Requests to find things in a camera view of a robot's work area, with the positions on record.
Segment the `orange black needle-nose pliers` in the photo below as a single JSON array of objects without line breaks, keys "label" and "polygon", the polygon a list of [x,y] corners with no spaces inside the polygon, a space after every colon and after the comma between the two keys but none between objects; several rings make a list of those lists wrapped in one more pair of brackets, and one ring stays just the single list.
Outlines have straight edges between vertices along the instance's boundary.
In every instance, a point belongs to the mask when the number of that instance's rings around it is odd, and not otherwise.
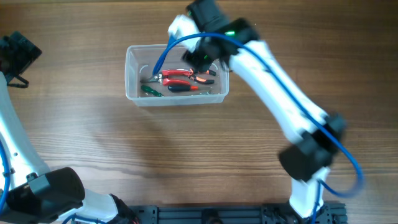
[{"label": "orange black needle-nose pliers", "polygon": [[[195,82],[197,82],[197,83],[204,84],[204,85],[211,85],[211,84],[215,83],[214,80],[209,80],[209,79],[204,79],[204,78],[197,77],[197,74],[198,74],[197,71],[191,69],[188,78],[193,80],[193,81],[195,81]],[[211,76],[214,76],[214,77],[216,76],[216,72],[213,71],[213,70],[207,70],[205,72],[205,74],[208,74],[208,75],[211,75]]]}]

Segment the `clear plastic container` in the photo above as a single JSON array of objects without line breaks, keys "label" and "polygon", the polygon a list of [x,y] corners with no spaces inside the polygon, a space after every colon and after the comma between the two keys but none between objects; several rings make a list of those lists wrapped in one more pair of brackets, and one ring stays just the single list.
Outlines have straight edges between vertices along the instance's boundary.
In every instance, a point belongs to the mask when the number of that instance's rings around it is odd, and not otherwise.
[{"label": "clear plastic container", "polygon": [[[216,76],[205,73],[197,74],[197,77],[214,80],[211,85],[204,85],[189,79],[185,75],[170,75],[160,77],[156,75],[156,81],[146,83],[146,79],[152,78],[154,66],[165,50],[166,45],[132,45],[126,52],[125,63],[125,89],[126,96],[137,106],[177,106],[221,103],[229,93],[229,71],[219,61],[214,61],[210,70],[216,72]],[[183,80],[190,85],[199,87],[199,90],[211,90],[210,95],[191,95],[189,91],[172,93],[163,83],[169,80]],[[156,97],[144,93],[141,85],[147,85],[163,94],[163,97]]]}]

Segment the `black red screwdriver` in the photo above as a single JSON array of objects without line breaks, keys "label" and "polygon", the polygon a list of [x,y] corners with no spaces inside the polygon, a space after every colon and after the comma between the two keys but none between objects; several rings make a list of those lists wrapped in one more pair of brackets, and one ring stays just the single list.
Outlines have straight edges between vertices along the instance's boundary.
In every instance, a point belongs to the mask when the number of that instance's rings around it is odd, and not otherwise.
[{"label": "black red screwdriver", "polygon": [[181,93],[186,91],[196,91],[199,90],[199,87],[193,85],[169,85],[167,89],[172,93]]}]

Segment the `green handled screwdriver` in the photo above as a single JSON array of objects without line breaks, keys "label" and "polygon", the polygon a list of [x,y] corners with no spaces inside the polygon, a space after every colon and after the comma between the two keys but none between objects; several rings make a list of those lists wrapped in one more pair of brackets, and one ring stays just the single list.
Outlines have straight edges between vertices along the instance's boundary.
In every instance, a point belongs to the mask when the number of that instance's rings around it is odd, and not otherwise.
[{"label": "green handled screwdriver", "polygon": [[156,97],[163,97],[163,94],[161,94],[160,92],[156,91],[155,89],[153,89],[147,85],[141,85],[141,90],[144,93],[151,94]]}]

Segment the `silver hex wrench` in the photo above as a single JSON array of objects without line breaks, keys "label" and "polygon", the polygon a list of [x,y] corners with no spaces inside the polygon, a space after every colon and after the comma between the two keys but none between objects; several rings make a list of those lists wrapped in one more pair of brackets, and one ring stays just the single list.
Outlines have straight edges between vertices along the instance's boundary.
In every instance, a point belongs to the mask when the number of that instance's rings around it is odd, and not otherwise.
[{"label": "silver hex wrench", "polygon": [[195,91],[190,91],[191,95],[210,95],[211,90],[195,90]]}]

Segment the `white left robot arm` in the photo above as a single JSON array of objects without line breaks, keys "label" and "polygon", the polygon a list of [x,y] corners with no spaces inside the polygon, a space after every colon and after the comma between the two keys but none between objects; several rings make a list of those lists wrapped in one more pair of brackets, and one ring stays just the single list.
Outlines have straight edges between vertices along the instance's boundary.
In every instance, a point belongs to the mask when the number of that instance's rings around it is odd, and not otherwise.
[{"label": "white left robot arm", "polygon": [[20,32],[1,38],[1,221],[8,223],[140,223],[115,195],[84,188],[70,167],[51,170],[39,156],[13,107],[9,88],[42,51]]}]

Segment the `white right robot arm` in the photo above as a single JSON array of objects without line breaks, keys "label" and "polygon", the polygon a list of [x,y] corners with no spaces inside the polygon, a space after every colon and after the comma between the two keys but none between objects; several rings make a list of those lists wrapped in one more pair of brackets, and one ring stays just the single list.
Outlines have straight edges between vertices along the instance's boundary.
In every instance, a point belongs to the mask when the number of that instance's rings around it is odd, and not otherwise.
[{"label": "white right robot arm", "polygon": [[186,48],[184,61],[204,71],[219,60],[239,75],[268,107],[290,146],[279,162],[292,179],[285,218],[314,222],[324,205],[325,181],[345,130],[341,116],[328,115],[288,76],[266,42],[243,18],[229,19],[214,1],[193,1],[169,34]]}]

